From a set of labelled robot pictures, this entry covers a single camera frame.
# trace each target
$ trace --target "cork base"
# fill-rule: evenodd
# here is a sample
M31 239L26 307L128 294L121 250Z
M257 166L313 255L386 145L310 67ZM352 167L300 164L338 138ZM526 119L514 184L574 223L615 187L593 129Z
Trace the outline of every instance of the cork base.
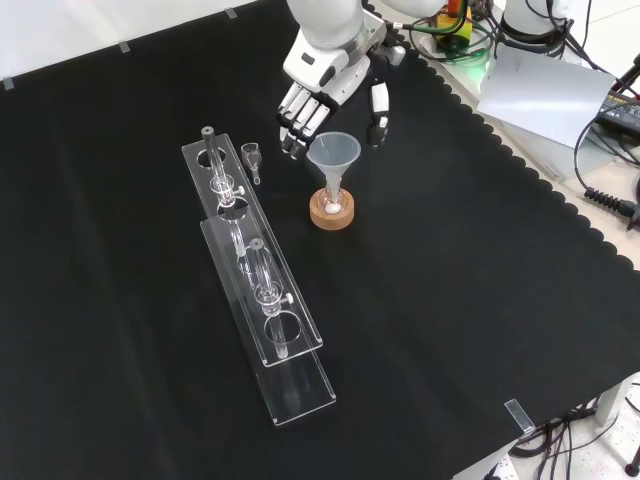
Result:
M324 209L321 209L318 206L318 197L320 197L320 194L323 191L324 189L320 189L313 194L313 197L311 197L311 202L309 202L311 221L323 230L335 231L348 227L353 221L353 216L355 214L355 204L351 194L342 189L342 194L346 199L347 205L343 211L332 215L325 212Z

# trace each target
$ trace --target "test tube rack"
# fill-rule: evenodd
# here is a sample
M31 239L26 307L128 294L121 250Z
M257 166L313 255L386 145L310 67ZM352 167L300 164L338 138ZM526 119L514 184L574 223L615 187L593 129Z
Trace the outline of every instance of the test tube rack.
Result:
M207 216L202 232L269 415L281 426L336 401L316 354L322 337L231 139L211 129L207 141L182 147ZM217 165L207 151L213 146ZM232 197L231 207L221 204Z

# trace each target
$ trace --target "black cloth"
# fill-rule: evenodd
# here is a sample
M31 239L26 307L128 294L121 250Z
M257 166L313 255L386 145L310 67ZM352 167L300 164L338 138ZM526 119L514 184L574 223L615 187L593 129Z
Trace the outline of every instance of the black cloth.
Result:
M263 0L0 93L2 478L447 478L637 371L638 274L410 54L387 145L313 227L279 149L297 26ZM362 89L327 125L369 123ZM180 147L258 142L257 190L325 341L336 405L275 429Z

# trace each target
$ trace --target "scalloped edge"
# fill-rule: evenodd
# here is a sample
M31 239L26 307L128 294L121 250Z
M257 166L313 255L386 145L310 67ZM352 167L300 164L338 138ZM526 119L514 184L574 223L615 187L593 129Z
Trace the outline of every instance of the scalloped edge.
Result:
M371 5L369 3L369 0L362 0L362 6L367 11L374 14L376 17L382 18L382 14L376 11L375 5ZM600 231L599 229L594 228L591 224L591 220L588 217L578 213L579 209L574 203L569 202L562 192L555 190L552 183L543 178L540 178L540 172L538 172L538 170L527 166L527 163L523 158L515 156L511 147L505 145L502 141L502 137L495 133L495 128L492 125L488 124L486 122L486 119L482 115L477 113L473 109L473 107L463 103L462 98L460 98L459 95L453 93L453 87L447 83L445 78L440 75L434 67L429 65L429 62L426 58L421 57L420 54L413 49L411 43L406 40L406 37L402 33L400 33L399 30L392 29L391 31L398 37L398 40L401 41L402 46L406 49L407 57L415 57L419 62L423 63L426 67L427 73L436 77L436 79L440 83L440 87L442 88L443 93L445 93L449 97L452 97L458 108L464 110L465 115L470 114L474 118L475 122L481 123L481 127L485 130L488 130L487 133L490 135L492 141L498 143L498 148L507 149L509 156L512 159L515 159L520 164L519 166L526 171L526 174L530 180L535 181L535 184L538 188L543 188L544 190L551 192L551 195L554 197L555 202L560 206L560 208L564 209L567 214L570 214L577 220L576 223L578 224L579 228L583 229L586 232L586 235L590 238L590 240L595 240L600 244L601 247L609 252L609 255L611 255L613 258L613 262L616 263L619 268L629 270L632 274L634 274L635 281L640 281L640 270L635 268L633 261L629 257L618 253L618 248L611 242L608 242L604 239L604 233L602 233L602 231Z

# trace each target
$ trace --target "robotic arm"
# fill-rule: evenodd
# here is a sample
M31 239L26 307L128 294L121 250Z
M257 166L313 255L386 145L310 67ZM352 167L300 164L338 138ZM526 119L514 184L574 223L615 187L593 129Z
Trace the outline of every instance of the robotic arm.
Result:
M430 16L442 0L383 0L390 7L417 16ZM385 23L363 10L361 0L288 0L300 24L296 41L284 62L293 85L278 108L282 150L302 158L320 127L360 87L371 57L386 57L399 65L404 49L384 45ZM389 122L389 93L384 81L371 88L373 124L369 143L384 144Z

